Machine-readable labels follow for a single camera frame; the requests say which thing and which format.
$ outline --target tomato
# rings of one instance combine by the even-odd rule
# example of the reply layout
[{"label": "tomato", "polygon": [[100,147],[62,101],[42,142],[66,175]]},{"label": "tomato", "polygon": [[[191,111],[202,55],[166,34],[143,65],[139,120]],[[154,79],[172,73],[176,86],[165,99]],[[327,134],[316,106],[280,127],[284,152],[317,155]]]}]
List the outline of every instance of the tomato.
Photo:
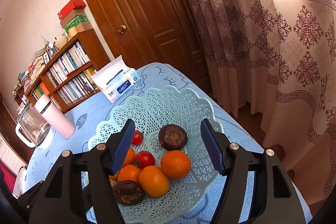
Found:
[{"label": "tomato", "polygon": [[139,130],[134,131],[134,137],[132,140],[133,145],[139,145],[142,144],[143,141],[143,133]]},{"label": "tomato", "polygon": [[150,152],[141,151],[137,154],[134,164],[140,167],[140,169],[143,169],[146,166],[155,165],[155,158]]}]

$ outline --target woven basket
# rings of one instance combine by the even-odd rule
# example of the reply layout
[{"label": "woven basket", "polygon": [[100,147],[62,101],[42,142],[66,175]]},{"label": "woven basket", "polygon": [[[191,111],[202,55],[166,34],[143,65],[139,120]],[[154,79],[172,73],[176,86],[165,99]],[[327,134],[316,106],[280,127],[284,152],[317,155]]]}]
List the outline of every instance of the woven basket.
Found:
[{"label": "woven basket", "polygon": [[167,152],[158,140],[160,128],[168,123],[177,124],[188,134],[188,143],[182,149],[191,160],[189,174],[179,180],[170,180],[168,193],[158,198],[146,195],[135,206],[119,206],[126,223],[162,224],[189,212],[203,198],[210,183],[217,177],[208,152],[200,135],[200,124],[208,118],[214,129],[224,133],[223,126],[216,121],[211,102],[200,98],[192,89],[181,92],[167,85],[161,90],[147,89],[142,97],[130,96],[123,105],[111,110],[110,119],[100,122],[96,135],[88,141],[92,149],[98,143],[105,143],[109,136],[119,132],[128,118],[135,121],[135,128],[144,132],[141,145],[133,146],[136,153],[148,150],[155,157],[157,166]]},{"label": "woven basket", "polygon": [[55,40],[55,46],[60,50],[67,42],[68,38],[65,35],[62,35]]}]

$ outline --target white tissue package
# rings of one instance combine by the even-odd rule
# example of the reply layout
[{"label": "white tissue package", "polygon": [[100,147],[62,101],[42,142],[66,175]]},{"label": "white tissue package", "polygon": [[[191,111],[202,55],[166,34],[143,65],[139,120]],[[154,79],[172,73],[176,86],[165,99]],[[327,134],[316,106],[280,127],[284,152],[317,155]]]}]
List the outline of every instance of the white tissue package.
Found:
[{"label": "white tissue package", "polygon": [[92,75],[92,80],[108,100],[114,103],[139,81],[139,75],[135,69],[126,66],[120,55]]}]

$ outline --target bookshelf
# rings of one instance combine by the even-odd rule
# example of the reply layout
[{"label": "bookshelf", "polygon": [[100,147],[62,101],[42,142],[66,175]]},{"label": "bookshelf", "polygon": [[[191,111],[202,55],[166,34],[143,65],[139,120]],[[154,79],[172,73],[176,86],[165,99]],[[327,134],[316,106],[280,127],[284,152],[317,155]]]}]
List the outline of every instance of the bookshelf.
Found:
[{"label": "bookshelf", "polygon": [[[58,86],[54,87],[52,83],[50,82],[49,78],[47,77],[46,73],[50,70],[50,68],[53,66],[54,63],[57,62],[57,60],[69,49],[73,47],[76,42],[79,42],[82,45],[83,50],[88,55],[90,61],[82,65],[81,67],[77,68],[76,70],[70,72],[67,74],[66,80],[64,80],[62,83],[60,83]],[[71,38],[56,54],[53,56],[53,58],[46,64],[42,72],[39,74],[39,76],[36,78],[36,80],[31,84],[31,86],[26,90],[25,95],[28,98],[28,100],[35,105],[36,100],[31,96],[31,92],[38,87],[38,85],[43,82],[50,92],[48,96],[53,96],[55,101],[59,104],[61,107],[61,110],[63,113],[68,112],[73,107],[79,105],[83,101],[87,100],[88,98],[92,97],[96,93],[99,92],[99,90],[94,90],[90,92],[89,94],[86,94],[74,102],[71,102],[71,104],[67,104],[62,97],[57,92],[61,87],[63,87],[66,83],[71,81],[73,78],[75,78],[77,75],[85,71],[90,66],[93,66],[95,70],[100,70],[105,65],[107,65],[110,62],[110,59],[108,55],[106,54],[103,46],[100,43],[100,40],[97,37],[97,34],[94,29],[89,29],[83,32],[77,33],[73,38]]]}]

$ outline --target white wall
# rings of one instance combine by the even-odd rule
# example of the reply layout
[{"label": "white wall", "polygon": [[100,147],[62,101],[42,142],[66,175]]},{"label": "white wall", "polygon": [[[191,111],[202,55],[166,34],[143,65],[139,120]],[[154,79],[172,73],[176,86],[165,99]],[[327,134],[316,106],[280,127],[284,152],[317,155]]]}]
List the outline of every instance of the white wall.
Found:
[{"label": "white wall", "polygon": [[[69,0],[0,0],[0,92],[10,114],[16,119],[13,85],[20,72],[28,69],[34,53],[63,34],[57,13]],[[85,12],[105,51],[114,59],[88,7]]]}]

